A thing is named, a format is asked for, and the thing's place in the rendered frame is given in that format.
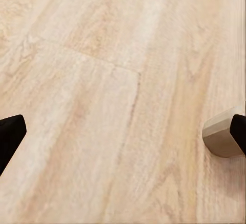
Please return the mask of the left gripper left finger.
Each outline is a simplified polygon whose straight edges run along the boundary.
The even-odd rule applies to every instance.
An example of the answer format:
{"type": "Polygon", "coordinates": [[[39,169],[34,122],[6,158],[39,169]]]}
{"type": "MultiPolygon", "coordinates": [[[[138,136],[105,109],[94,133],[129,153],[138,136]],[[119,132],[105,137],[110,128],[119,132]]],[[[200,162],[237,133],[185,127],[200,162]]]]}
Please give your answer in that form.
{"type": "Polygon", "coordinates": [[[26,123],[21,114],[0,120],[0,176],[26,134],[26,123]]]}

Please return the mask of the pillar candle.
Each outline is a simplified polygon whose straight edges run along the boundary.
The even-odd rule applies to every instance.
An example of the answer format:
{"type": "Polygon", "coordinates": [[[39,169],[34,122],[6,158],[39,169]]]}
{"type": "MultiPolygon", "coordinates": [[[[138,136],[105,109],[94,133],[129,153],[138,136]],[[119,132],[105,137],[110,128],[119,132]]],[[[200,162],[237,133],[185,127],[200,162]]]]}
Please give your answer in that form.
{"type": "Polygon", "coordinates": [[[228,109],[209,119],[202,128],[202,139],[211,153],[222,158],[244,155],[230,133],[233,115],[246,116],[246,103],[228,109]]]}

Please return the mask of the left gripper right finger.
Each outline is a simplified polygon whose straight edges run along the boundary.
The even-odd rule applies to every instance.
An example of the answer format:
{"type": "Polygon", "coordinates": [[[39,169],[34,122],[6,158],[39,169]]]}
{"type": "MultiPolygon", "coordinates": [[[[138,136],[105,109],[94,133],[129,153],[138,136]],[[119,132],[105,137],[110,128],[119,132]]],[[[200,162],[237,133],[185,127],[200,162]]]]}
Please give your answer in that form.
{"type": "Polygon", "coordinates": [[[230,133],[246,156],[246,116],[233,115],[230,133]]]}

